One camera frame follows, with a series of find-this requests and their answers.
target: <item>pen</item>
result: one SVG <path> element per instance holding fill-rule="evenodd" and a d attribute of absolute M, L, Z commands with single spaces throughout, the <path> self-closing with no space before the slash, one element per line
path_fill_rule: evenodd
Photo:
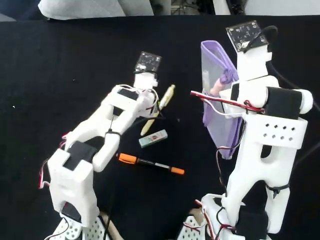
<path fill-rule="evenodd" d="M 159 104 L 159 109 L 160 109 L 160 110 L 162 110 L 164 107 L 166 107 L 166 106 L 168 105 L 170 99 L 171 99 L 172 96 L 174 95 L 175 87 L 176 87 L 176 86 L 175 86 L 174 84 L 172 84 L 172 85 L 166 90 L 166 92 L 165 92 L 165 94 L 163 95 L 163 98 L 161 99 L 160 104 Z M 152 115 L 152 117 L 157 117 L 158 114 L 159 114 L 159 112 L 157 111 L 156 113 L 154 113 L 154 114 Z M 152 119 L 152 120 L 148 120 L 148 121 L 146 122 L 146 124 L 143 126 L 143 128 L 142 128 L 142 130 L 141 130 L 141 133 L 140 133 L 141 136 L 145 135 L 145 134 L 148 132 L 149 128 L 150 128 L 151 125 L 154 123 L 154 121 L 155 121 L 155 120 Z"/>
<path fill-rule="evenodd" d="M 179 174 L 179 175 L 185 174 L 185 170 L 183 170 L 181 168 L 177 168 L 174 166 L 168 166 L 168 165 L 160 164 L 160 163 L 153 162 L 153 161 L 144 160 L 144 159 L 138 158 L 136 156 L 131 156 L 131 155 L 128 155 L 125 153 L 120 153 L 119 161 L 124 162 L 126 164 L 144 164 L 144 165 L 164 168 L 164 169 L 169 170 L 169 172 L 171 172 L 171 173 Z"/>

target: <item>black table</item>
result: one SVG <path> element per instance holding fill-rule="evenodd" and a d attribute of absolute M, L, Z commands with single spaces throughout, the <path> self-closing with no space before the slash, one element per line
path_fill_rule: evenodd
<path fill-rule="evenodd" d="M 112 220 L 126 240 L 174 238 L 194 199 L 223 192 L 215 164 L 215 146 L 202 124 L 203 105 L 190 90 L 202 89 L 200 43 L 219 41 L 232 60 L 236 54 L 225 27 L 258 20 L 276 25 L 279 36 L 273 64 L 292 82 L 320 101 L 318 16 L 177 16 L 125 17 L 73 21 L 0 23 L 0 189 L 1 239 L 41 240 L 60 221 L 49 190 L 38 190 L 44 159 L 61 136 L 85 120 L 115 84 L 132 84 L 141 51 L 162 56 L 158 93 L 170 84 L 175 95 L 152 131 L 166 129 L 168 139 L 141 149 L 140 127 L 130 130 L 122 151 L 184 168 L 184 176 L 131 166 L 113 159 L 94 177 L 101 210 L 109 211 L 116 187 Z M 302 150 L 319 141 L 319 113 L 309 121 Z M 307 239 L 319 221 L 319 151 L 291 176 L 291 195 L 282 229 L 274 239 Z M 235 160 L 224 161 L 230 172 Z M 265 190 L 258 191 L 263 196 Z M 262 200 L 255 195 L 251 202 Z"/>

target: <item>clear plastic bag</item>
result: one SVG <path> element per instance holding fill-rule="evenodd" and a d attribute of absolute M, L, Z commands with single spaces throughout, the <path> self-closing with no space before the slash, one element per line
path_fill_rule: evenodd
<path fill-rule="evenodd" d="M 239 79 L 237 70 L 226 54 L 223 47 L 213 40 L 201 43 L 201 67 L 203 93 L 219 97 L 219 91 L 231 87 L 231 83 Z M 214 107 L 223 112 L 221 102 L 211 101 Z M 239 138 L 242 119 L 225 118 L 216 113 L 208 104 L 204 103 L 203 124 L 217 147 L 234 146 Z M 224 159 L 230 159 L 235 149 L 221 149 Z"/>

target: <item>orange marker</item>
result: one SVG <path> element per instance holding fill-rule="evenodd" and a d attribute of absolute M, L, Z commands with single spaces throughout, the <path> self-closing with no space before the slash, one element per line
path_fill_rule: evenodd
<path fill-rule="evenodd" d="M 156 166 L 156 167 L 168 169 L 170 172 L 172 172 L 174 174 L 179 174 L 179 175 L 185 174 L 185 170 L 183 170 L 181 168 L 177 168 L 174 166 L 167 166 L 167 165 L 160 164 L 157 162 L 144 160 L 144 159 L 138 158 L 136 156 L 131 156 L 131 155 L 128 155 L 125 153 L 120 153 L 119 161 L 124 162 L 126 164 L 144 164 L 144 165 L 149 165 L 149 166 Z"/>

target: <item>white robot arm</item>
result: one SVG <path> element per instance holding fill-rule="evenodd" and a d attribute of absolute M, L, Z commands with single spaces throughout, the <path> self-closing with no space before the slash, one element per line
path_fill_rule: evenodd
<path fill-rule="evenodd" d="M 307 90 L 280 88 L 278 80 L 268 75 L 266 64 L 272 53 L 268 51 L 265 36 L 253 34 L 258 29 L 255 21 L 227 28 L 237 51 L 239 81 L 233 82 L 228 89 L 221 90 L 220 85 L 217 89 L 221 99 L 250 103 L 251 107 L 263 108 L 263 111 L 248 111 L 222 103 L 222 114 L 226 118 L 241 117 L 245 121 L 239 144 L 223 147 L 240 146 L 235 168 L 224 194 L 207 194 L 197 201 L 204 218 L 194 224 L 196 219 L 189 216 L 178 240 L 190 239 L 187 236 L 197 234 L 192 232 L 194 229 L 201 229 L 199 239 L 209 235 L 212 240 L 269 240 L 267 233 L 276 234 L 281 229 L 290 195 L 292 167 L 308 124 L 299 115 L 310 111 L 313 97 Z M 254 46 L 251 42 L 253 37 L 256 38 Z M 248 44 L 252 44 L 250 50 L 246 48 Z M 210 99 L 201 93 L 197 96 Z M 262 158 L 265 146 L 271 147 L 271 151 L 268 157 Z M 252 209 L 242 202 L 258 181 L 264 181 L 266 186 L 264 211 Z"/>
<path fill-rule="evenodd" d="M 153 87 L 158 85 L 155 72 L 160 60 L 159 56 L 142 52 L 133 87 L 116 85 L 87 120 L 63 136 L 64 148 L 57 149 L 48 160 L 53 208 L 69 225 L 78 229 L 92 226 L 99 215 L 94 172 L 104 170 L 119 147 L 121 135 L 136 118 L 151 117 L 157 110 L 159 97 Z M 99 151 L 85 143 L 97 136 L 104 138 Z"/>

